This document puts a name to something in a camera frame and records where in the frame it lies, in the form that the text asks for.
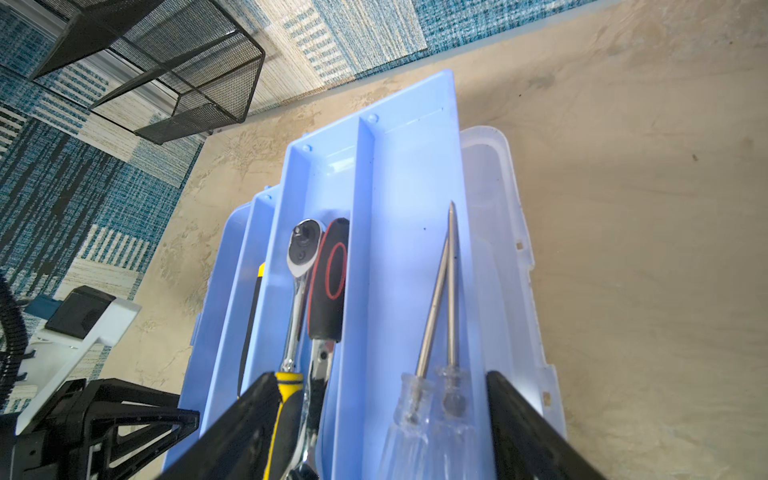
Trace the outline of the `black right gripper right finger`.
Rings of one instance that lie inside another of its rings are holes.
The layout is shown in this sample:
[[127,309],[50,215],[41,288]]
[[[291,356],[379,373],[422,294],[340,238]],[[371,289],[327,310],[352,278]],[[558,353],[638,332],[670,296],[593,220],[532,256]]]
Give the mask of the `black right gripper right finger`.
[[486,374],[499,479],[604,480],[502,373]]

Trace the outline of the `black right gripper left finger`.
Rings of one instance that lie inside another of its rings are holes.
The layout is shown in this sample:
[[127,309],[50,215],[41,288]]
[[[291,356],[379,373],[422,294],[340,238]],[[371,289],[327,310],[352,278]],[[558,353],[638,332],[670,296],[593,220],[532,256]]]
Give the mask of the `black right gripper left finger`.
[[168,470],[162,479],[261,479],[281,396],[265,373]]

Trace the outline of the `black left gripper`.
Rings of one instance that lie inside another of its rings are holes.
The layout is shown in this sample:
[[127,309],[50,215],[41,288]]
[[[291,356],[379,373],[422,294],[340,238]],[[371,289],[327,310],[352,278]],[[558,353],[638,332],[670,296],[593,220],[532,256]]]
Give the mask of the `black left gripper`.
[[1,416],[3,479],[129,479],[199,427],[180,396],[118,379],[67,381],[17,430]]

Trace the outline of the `red black handle ratchet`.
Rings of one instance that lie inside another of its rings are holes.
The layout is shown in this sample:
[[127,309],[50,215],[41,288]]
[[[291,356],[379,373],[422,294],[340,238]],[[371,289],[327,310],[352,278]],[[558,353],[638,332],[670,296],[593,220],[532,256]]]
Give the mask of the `red black handle ratchet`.
[[326,229],[311,275],[308,335],[309,373],[301,425],[287,479],[318,479],[316,445],[336,344],[342,339],[350,221],[339,217]]

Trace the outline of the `black yellow utility knife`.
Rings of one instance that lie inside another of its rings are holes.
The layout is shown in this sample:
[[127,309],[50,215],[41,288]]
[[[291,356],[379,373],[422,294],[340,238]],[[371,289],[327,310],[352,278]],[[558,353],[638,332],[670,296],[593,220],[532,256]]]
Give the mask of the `black yellow utility knife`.
[[241,352],[241,359],[240,359],[240,365],[239,365],[238,386],[237,386],[237,390],[236,390],[238,398],[240,397],[241,391],[242,391],[242,388],[243,388],[243,383],[244,383],[244,378],[245,378],[245,370],[246,370],[246,363],[247,363],[247,357],[248,357],[248,352],[249,352],[249,349],[250,349],[250,339],[251,339],[251,335],[252,335],[252,331],[253,331],[253,325],[254,325],[254,321],[255,321],[255,313],[256,313],[257,306],[258,306],[258,300],[259,300],[259,295],[260,295],[260,290],[261,290],[262,279],[263,279],[263,276],[264,276],[265,265],[266,265],[266,262],[263,262],[259,266],[258,272],[257,272],[257,278],[256,278],[255,286],[254,286],[253,298],[252,298],[252,302],[251,302],[251,309],[250,309],[250,313],[249,313],[249,316],[248,316],[248,323],[247,323],[246,332],[245,332],[246,335],[245,335],[244,342],[243,342],[243,348],[242,348],[242,352]]

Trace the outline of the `white and blue toolbox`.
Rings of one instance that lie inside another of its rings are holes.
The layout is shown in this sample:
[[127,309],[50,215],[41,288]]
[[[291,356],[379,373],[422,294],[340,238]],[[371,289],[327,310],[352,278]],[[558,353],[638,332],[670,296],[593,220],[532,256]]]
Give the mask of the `white and blue toolbox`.
[[301,220],[351,222],[343,339],[318,442],[326,479],[373,479],[401,388],[414,369],[455,204],[460,242],[460,365],[479,475],[496,472],[484,377],[502,373],[559,432],[530,284],[530,237],[506,137],[461,129],[454,76],[437,73],[292,142],[281,182],[225,224],[192,339],[180,406],[200,432],[235,402],[258,268],[266,262],[242,390],[282,359],[294,288],[287,247]]

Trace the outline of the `yellow black handle ratchet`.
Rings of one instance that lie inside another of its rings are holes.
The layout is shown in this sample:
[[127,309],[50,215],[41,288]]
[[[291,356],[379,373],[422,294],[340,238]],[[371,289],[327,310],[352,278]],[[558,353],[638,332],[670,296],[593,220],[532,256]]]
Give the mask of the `yellow black handle ratchet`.
[[300,341],[306,311],[309,277],[320,251],[324,225],[305,219],[292,230],[287,264],[294,281],[290,321],[279,370],[275,373],[280,394],[275,425],[263,477],[280,479],[293,456],[303,404],[303,374],[300,372]]

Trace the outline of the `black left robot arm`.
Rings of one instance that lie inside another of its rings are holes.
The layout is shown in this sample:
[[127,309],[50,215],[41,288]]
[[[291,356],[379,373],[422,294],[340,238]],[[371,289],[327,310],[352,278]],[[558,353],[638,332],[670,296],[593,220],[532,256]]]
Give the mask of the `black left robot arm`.
[[139,305],[92,287],[72,290],[29,335],[8,283],[1,284],[1,404],[17,386],[35,395],[1,415],[4,479],[129,479],[199,427],[177,394],[120,379],[72,378],[95,345],[112,347]]

